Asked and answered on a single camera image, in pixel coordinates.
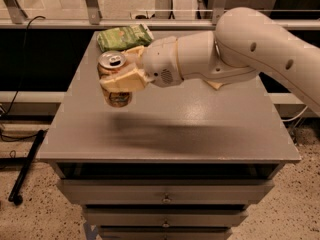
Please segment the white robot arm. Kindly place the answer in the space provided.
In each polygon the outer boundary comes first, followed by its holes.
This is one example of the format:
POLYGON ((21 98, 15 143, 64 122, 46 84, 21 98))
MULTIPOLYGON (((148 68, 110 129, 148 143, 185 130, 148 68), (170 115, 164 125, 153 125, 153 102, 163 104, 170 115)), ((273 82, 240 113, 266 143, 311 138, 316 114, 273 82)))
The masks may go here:
POLYGON ((111 67, 100 78, 109 93, 135 92, 202 79, 220 84, 246 81, 262 72, 320 114, 320 48, 250 8, 226 12, 213 31, 153 41, 102 55, 111 67))

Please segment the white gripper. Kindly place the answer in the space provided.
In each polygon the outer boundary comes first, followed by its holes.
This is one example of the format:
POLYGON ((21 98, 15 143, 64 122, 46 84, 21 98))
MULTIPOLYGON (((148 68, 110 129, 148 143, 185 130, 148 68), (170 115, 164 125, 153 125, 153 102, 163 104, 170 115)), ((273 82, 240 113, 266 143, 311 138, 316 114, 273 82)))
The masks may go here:
POLYGON ((128 66, 115 74, 103 76, 99 82, 108 92, 136 92, 143 90, 150 81, 158 87, 176 86, 183 82, 177 62, 177 38, 174 36, 157 39, 147 48, 130 48, 123 55, 129 63, 139 63, 142 57, 146 72, 136 66, 128 66))

